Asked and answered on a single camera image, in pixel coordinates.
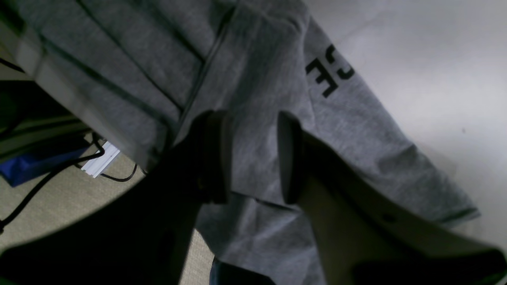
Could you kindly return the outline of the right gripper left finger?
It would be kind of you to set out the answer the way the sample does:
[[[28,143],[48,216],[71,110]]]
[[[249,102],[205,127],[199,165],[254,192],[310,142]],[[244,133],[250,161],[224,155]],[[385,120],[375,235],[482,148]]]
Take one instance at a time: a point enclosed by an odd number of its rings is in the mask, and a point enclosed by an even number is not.
[[[122,196],[1,254],[2,285],[177,285],[203,204],[231,192],[231,118],[196,117],[178,145]]]

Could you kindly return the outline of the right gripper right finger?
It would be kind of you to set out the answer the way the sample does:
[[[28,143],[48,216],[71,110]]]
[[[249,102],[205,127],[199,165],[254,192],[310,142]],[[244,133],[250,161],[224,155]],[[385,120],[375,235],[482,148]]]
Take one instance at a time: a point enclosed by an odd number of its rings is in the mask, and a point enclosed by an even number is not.
[[[396,205],[281,111],[281,189],[311,223],[328,285],[498,285],[506,258]]]

